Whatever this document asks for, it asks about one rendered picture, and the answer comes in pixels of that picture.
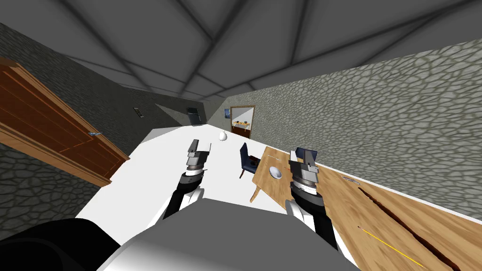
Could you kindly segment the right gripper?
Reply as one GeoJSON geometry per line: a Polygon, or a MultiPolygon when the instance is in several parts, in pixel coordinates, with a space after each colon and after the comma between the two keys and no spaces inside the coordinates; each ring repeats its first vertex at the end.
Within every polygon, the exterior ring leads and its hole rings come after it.
{"type": "Polygon", "coordinates": [[[318,183],[319,168],[316,166],[317,151],[303,149],[303,162],[298,161],[295,151],[290,151],[289,167],[294,179],[300,183],[318,183]]]}

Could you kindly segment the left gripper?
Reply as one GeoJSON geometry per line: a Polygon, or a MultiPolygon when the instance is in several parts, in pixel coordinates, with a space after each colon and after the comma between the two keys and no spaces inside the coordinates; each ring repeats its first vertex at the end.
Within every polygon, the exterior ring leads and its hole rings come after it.
{"type": "Polygon", "coordinates": [[[198,139],[194,139],[188,149],[188,159],[186,165],[188,167],[199,167],[203,168],[204,163],[206,162],[210,151],[211,151],[211,143],[207,143],[205,147],[205,151],[197,151],[199,144],[198,139]]]}

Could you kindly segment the wood framed doorway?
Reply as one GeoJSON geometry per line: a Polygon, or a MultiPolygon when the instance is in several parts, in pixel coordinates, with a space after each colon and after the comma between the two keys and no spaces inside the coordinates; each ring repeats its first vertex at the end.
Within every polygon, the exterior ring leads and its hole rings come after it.
{"type": "Polygon", "coordinates": [[[230,132],[245,138],[251,138],[255,106],[231,107],[230,132]]]}

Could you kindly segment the light wooden table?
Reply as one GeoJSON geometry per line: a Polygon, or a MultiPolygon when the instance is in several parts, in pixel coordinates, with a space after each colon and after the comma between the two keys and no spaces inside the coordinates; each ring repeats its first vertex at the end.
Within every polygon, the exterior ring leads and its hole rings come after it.
{"type": "Polygon", "coordinates": [[[317,191],[361,271],[482,271],[482,224],[342,176],[349,177],[319,166],[317,191]]]}

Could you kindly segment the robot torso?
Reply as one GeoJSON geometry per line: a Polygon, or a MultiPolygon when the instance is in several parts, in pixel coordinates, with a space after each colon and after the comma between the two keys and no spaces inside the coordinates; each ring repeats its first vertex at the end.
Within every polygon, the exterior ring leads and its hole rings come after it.
{"type": "Polygon", "coordinates": [[[97,271],[360,271],[301,220],[200,199],[132,237],[97,271]]]}

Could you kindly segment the yellow pencil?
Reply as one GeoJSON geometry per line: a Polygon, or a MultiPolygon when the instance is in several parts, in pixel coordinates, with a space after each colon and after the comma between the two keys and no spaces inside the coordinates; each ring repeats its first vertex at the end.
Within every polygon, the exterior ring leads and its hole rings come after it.
{"type": "Polygon", "coordinates": [[[388,246],[390,249],[396,251],[397,253],[401,254],[402,256],[404,256],[405,258],[409,259],[411,262],[414,262],[415,264],[417,264],[418,266],[422,267],[422,268],[425,268],[425,266],[423,266],[422,264],[420,264],[419,262],[416,262],[413,258],[410,258],[408,257],[407,255],[405,255],[404,253],[402,253],[401,251],[395,249],[393,246],[390,246],[389,244],[385,243],[383,240],[381,240],[380,238],[376,237],[375,235],[373,235],[372,233],[366,231],[365,229],[363,229],[362,227],[360,226],[357,226],[357,228],[361,229],[362,231],[364,231],[365,233],[369,234],[370,236],[374,237],[375,239],[377,239],[378,241],[380,241],[382,244],[388,246]]]}

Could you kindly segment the brown wooden door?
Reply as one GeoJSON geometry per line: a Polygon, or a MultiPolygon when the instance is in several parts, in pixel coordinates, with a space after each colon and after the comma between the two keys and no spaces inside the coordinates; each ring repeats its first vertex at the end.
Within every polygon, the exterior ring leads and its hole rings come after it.
{"type": "Polygon", "coordinates": [[[0,143],[103,187],[128,156],[20,64],[0,57],[0,143]]]}

